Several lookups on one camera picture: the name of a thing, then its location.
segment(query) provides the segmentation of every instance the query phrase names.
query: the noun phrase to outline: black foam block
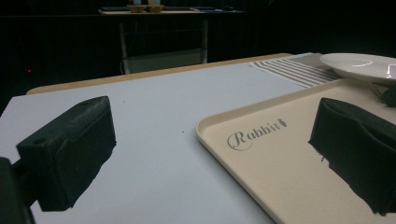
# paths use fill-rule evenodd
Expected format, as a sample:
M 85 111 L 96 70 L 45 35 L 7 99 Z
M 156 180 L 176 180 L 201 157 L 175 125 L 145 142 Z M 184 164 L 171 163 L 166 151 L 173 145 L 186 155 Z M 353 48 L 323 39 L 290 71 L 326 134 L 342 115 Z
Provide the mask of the black foam block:
M 381 96 L 381 100 L 384 101 L 388 106 L 396 106 L 396 86 L 384 91 Z
M 102 96 L 71 107 L 17 149 L 23 166 L 35 175 L 41 209 L 64 211 L 96 178 L 115 145 L 110 102 Z
M 374 213 L 396 212 L 396 125 L 322 98 L 309 143 Z

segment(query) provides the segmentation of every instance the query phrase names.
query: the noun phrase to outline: table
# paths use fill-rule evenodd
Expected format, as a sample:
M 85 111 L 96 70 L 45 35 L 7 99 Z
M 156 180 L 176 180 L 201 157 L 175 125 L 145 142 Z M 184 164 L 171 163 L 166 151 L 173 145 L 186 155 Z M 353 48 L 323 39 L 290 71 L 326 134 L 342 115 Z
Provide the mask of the table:
M 198 142 L 194 126 L 210 114 L 300 90 L 245 66 L 288 55 L 31 90 L 13 98 L 0 119 L 1 156 L 14 162 L 15 143 L 82 99 L 108 95 L 113 155 L 74 208 L 43 213 L 35 203 L 38 223 L 274 223 Z
M 244 58 L 244 59 L 235 59 L 235 60 L 224 61 L 224 62 L 204 63 L 204 64 L 184 66 L 184 67 L 168 68 L 168 69 L 162 69 L 162 70 L 156 70 L 156 71 L 115 76 L 115 77 L 102 77 L 102 78 L 96 78 L 96 79 L 90 79 L 90 80 L 84 80 L 84 81 L 77 81 L 77 82 L 70 82 L 70 83 L 38 87 L 38 88 L 29 90 L 27 92 L 27 94 L 35 94 L 35 93 L 42 93 L 42 92 L 48 92 L 48 91 L 70 90 L 70 89 L 74 89 L 74 88 L 82 88 L 82 87 L 88 87 L 88 86 L 93 86 L 93 85 L 102 85 L 102 84 L 107 84 L 107 83 L 134 80 L 134 79 L 145 78 L 145 77 L 163 76 L 163 75 L 187 72 L 187 71 L 192 71 L 192 70 L 197 70 L 197 69 L 202 69 L 202 68 L 230 65 L 230 64 L 235 64 L 235 63 L 248 63 L 248 62 L 253 62 L 253 61 L 275 59 L 275 58 L 281 58 L 281 57 L 287 57 L 287 56 L 291 56 L 291 54 L 278 53 L 278 54 L 263 55 L 263 56 L 250 57 L 250 58 Z
M 156 15 L 161 15 L 161 14 L 191 14 L 191 13 L 203 13 L 203 12 L 198 12 L 198 11 L 162 11 L 160 13 L 132 13 L 128 11 L 102 11 L 99 10 L 99 13 L 102 15 L 130 15 L 130 16 L 147 16 L 152 14 Z M 207 63 L 207 20 L 202 20 L 202 32 L 201 32 L 201 63 Z M 120 22 L 119 24 L 119 29 L 120 29 L 120 44 L 121 44 L 121 51 L 122 51 L 122 61 L 123 61 L 123 69 L 126 74 L 130 74 L 130 65 L 128 61 L 128 48 L 126 46 L 126 40 L 125 40 L 125 32 L 124 32 L 124 23 Z
M 186 10 L 186 11 L 162 11 L 160 13 L 148 13 L 148 12 L 143 12 L 143 13 L 132 13 L 129 11 L 102 11 L 99 9 L 99 13 L 102 15 L 107 15 L 107 16 L 131 16 L 131 17 L 140 17 L 140 18 L 152 18 L 155 16 L 163 16 L 163 15 L 193 15 L 193 14 L 198 14 L 198 15 L 207 15 L 207 14 L 244 14 L 245 12 L 241 11 L 235 11 L 235 12 L 202 12 L 202 11 L 193 11 L 193 10 Z M 208 42 L 208 19 L 203 17 L 201 19 L 201 24 L 202 24 L 202 31 L 201 31 L 201 50 L 200 50 L 200 63 L 207 63 L 207 42 Z M 123 59 L 123 69 L 126 74 L 130 74 L 130 67 L 129 67 L 129 62 L 128 62 L 128 50 L 126 46 L 126 40 L 125 40 L 125 32 L 124 32 L 124 23 L 120 22 L 119 23 L 119 30 L 120 30 L 120 45 L 121 45 L 121 51 L 122 51 L 122 59 Z

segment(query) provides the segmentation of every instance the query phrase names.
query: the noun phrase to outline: white tray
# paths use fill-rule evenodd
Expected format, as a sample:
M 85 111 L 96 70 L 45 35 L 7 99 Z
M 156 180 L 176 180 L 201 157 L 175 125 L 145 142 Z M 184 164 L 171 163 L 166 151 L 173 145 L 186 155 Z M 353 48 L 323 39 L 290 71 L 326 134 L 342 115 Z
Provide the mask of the white tray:
M 202 119 L 196 132 L 277 223 L 396 223 L 395 213 L 374 214 L 309 145 L 322 97 L 396 124 L 396 108 L 378 102 L 364 82 L 340 79 Z

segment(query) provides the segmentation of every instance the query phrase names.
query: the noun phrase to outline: dark wall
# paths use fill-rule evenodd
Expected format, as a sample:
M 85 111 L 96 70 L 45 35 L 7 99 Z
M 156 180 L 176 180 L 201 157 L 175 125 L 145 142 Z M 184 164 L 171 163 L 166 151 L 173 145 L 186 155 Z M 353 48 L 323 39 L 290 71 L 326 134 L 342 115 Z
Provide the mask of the dark wall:
M 19 0 L 4 1 L 0 15 L 85 15 L 103 6 L 125 6 L 127 0 Z
M 276 0 L 261 23 L 260 54 L 354 52 L 396 58 L 390 0 Z
M 1 108 L 10 97 L 38 86 L 120 73 L 117 26 L 9 24 L 1 29 Z

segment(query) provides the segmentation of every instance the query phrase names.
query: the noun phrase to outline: white plate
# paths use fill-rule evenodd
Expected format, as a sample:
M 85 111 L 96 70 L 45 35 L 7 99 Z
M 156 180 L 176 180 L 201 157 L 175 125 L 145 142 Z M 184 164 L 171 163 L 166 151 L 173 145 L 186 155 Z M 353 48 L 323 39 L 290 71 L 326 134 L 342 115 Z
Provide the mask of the white plate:
M 320 56 L 341 77 L 373 82 L 383 86 L 396 85 L 396 59 L 355 53 L 331 53 Z

